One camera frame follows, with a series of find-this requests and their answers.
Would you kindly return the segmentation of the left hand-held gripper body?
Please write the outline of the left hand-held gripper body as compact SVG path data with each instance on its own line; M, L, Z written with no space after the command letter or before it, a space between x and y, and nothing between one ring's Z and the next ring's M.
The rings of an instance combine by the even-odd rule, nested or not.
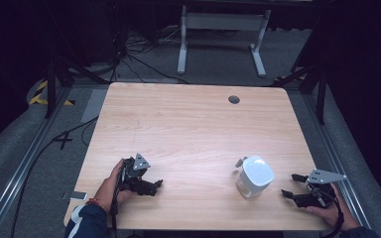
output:
M146 181L142 180L142 175L150 167L147 160L140 154L135 158L126 159L121 170L121 189L128 189L137 192L140 187L146 187Z

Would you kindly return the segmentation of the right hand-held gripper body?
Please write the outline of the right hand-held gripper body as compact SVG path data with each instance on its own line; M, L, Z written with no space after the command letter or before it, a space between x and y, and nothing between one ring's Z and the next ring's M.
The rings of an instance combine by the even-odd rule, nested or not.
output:
M297 207L326 208L336 199L331 183L345 179L347 179L346 175L313 169L306 181L308 193L295 195L294 202Z

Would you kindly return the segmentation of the white lidded jar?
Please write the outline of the white lidded jar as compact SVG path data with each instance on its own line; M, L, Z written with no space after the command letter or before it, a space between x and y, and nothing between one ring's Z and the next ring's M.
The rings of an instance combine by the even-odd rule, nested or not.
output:
M242 169L236 188L246 199L258 197L275 178L271 167L259 156L244 157L235 167Z

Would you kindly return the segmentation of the person's right hand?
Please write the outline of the person's right hand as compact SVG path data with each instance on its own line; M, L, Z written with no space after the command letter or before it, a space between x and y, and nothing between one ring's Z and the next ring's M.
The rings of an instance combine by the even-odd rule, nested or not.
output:
M341 211L343 214L343 222L340 226L340 231L347 232L351 229L358 228L360 224L351 214L346 202L341 197L337 187L334 184L332 184L331 186L335 192L339 208L337 208L335 204L330 205L328 208L308 206L305 208L305 211L312 215L320 217L326 224L328 224L332 228L334 228L337 224L338 211Z

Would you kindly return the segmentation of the person's left hand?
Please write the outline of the person's left hand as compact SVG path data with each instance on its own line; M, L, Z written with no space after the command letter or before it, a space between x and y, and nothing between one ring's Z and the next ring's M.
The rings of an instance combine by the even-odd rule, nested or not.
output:
M122 166L123 160L120 160L113 168L110 176L103 181L94 196L94 200L105 210L106 213L110 211L115 186L118 181L117 177Z

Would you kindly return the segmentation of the small grey tape strip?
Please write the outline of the small grey tape strip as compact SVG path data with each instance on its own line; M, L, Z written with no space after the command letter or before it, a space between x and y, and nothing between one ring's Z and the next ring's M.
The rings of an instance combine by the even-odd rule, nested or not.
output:
M86 200L87 193L82 191L65 192L62 195L62 200Z

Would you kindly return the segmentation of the black metal stand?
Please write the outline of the black metal stand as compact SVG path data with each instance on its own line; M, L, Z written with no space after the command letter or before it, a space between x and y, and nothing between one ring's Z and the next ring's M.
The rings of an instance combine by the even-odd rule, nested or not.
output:
M77 73L91 79L97 84L109 84L109 81L103 79L96 73L86 69L84 66L74 62L73 60L60 56L53 57L48 63L46 76L46 80L48 82L48 105L46 118L50 118L57 109L57 81L60 82L62 88L73 86L73 73L69 71L70 68L73 68Z
M323 63L303 67L288 76L279 76L272 84L270 84L270 87L282 87L302 76L305 79L299 86L299 92L301 94L311 94L313 90L317 88L316 116L320 124L323 125L324 101L327 84L325 65Z

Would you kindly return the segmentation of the yellow black floor tape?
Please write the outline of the yellow black floor tape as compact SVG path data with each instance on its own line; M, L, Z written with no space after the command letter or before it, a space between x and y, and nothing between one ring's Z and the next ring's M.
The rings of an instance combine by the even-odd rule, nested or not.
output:
M42 94L45 91L45 89L48 86L47 80L42 80L42 82L39 84L39 86L36 89L36 92L34 93L33 97L31 98L29 104L42 104L42 105L48 105L48 100L42 98ZM66 106L73 106L75 105L75 100L66 100L63 105Z

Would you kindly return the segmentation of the aluminium floor rail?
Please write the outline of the aluminium floor rail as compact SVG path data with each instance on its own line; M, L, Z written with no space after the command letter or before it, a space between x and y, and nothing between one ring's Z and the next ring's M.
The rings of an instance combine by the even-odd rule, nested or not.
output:
M321 141L324 143L326 156L329 159L331 170L334 173L345 175L345 169L343 168L343 165L339 159L336 148L334 147L333 142L329 137L325 126L322 125L317 118L315 102L308 95L303 95L302 98L309 111L309 115L314 120L314 125L319 133L319 137ZM338 181L337 184L339 185L340 192L344 197L353 216L361 225L367 228L371 228L371 225L364 213L363 207L360 204L358 196L355 190L353 189L350 180L347 178L345 180Z
M70 92L70 87L60 89L49 118L46 107L31 106L0 135L0 225Z

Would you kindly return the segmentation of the white metal desk frame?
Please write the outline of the white metal desk frame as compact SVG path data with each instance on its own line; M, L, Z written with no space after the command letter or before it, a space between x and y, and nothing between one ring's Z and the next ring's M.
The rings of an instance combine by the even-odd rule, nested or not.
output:
M187 30L226 30L226 31L252 31L257 32L257 40L249 46L257 74L266 76L260 48L270 20L271 11L266 10L261 15L194 13L184 5L181 15L181 46L177 72L184 74L187 64Z

